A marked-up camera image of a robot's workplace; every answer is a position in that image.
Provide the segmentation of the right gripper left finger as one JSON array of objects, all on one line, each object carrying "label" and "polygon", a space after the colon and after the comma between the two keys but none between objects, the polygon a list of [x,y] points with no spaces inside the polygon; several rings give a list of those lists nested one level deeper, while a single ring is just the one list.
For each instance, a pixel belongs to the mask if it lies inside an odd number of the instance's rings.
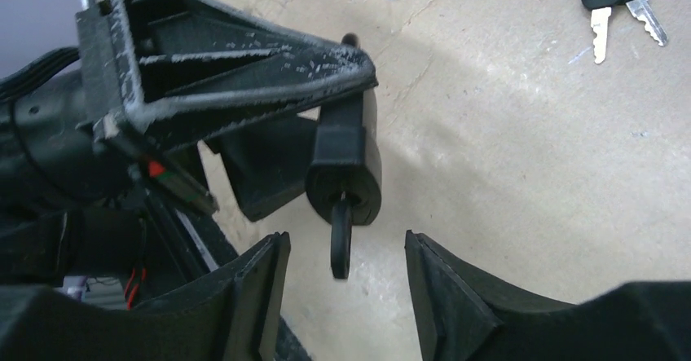
[{"label": "right gripper left finger", "polygon": [[291,242],[274,233],[135,310],[131,360],[272,360]]}]

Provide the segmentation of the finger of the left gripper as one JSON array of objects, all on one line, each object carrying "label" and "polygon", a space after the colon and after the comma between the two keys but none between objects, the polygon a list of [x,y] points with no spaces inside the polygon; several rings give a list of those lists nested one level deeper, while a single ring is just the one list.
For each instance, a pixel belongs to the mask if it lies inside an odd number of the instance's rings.
[{"label": "finger of the left gripper", "polygon": [[305,192],[317,121],[291,116],[245,126],[205,143],[222,158],[237,205],[266,218]]}]

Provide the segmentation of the black padlock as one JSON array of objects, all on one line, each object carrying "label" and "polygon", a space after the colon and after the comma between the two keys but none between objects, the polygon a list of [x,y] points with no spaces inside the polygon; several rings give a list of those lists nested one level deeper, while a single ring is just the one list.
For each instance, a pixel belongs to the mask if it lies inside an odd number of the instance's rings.
[{"label": "black padlock", "polygon": [[320,109],[305,190],[313,209],[326,222],[332,222],[332,207],[341,199],[350,204],[355,226],[369,226],[379,214],[382,164],[376,128],[372,88]]}]

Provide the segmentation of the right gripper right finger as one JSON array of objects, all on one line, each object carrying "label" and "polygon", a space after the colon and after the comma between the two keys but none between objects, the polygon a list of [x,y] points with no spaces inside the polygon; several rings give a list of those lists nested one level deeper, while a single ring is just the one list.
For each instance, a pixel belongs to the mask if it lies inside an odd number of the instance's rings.
[{"label": "right gripper right finger", "polygon": [[443,248],[424,233],[405,234],[407,278],[423,360],[469,360],[509,314],[571,308],[510,284]]}]

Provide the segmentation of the single black key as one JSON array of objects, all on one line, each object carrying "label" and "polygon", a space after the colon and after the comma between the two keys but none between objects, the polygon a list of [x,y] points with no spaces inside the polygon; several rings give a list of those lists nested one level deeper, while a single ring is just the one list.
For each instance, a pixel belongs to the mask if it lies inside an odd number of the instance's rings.
[{"label": "single black key", "polygon": [[352,226],[351,204],[342,198],[332,207],[330,262],[336,280],[347,280],[350,274]]}]

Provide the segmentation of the black key bunch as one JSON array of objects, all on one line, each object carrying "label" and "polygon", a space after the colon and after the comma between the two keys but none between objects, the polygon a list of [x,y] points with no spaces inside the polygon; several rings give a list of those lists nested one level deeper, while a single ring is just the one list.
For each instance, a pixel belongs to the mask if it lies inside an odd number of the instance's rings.
[{"label": "black key bunch", "polygon": [[605,61],[609,33],[609,20],[617,6],[625,6],[632,16],[644,24],[645,31],[659,46],[666,46],[669,37],[654,14],[649,0],[581,0],[584,8],[590,11],[590,27],[594,33],[594,63]]}]

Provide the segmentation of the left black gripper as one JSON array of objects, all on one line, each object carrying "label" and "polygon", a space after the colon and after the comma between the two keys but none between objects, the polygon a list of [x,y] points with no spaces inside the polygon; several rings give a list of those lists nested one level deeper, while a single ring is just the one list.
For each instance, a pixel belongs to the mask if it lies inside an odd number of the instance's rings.
[{"label": "left black gripper", "polygon": [[88,100],[78,127],[95,155],[199,215],[217,212],[216,198],[147,136],[207,138],[377,84],[365,51],[218,0],[86,0],[77,31]]}]

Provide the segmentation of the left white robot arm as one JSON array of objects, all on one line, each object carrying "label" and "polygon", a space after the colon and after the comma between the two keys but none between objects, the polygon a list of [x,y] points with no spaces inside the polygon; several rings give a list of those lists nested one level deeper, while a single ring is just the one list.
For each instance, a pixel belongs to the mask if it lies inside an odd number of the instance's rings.
[{"label": "left white robot arm", "polygon": [[325,220],[381,207],[376,68],[340,42],[215,0],[87,0],[78,44],[1,82],[1,282],[191,273],[188,216],[218,210],[199,143],[256,222],[307,195]]}]

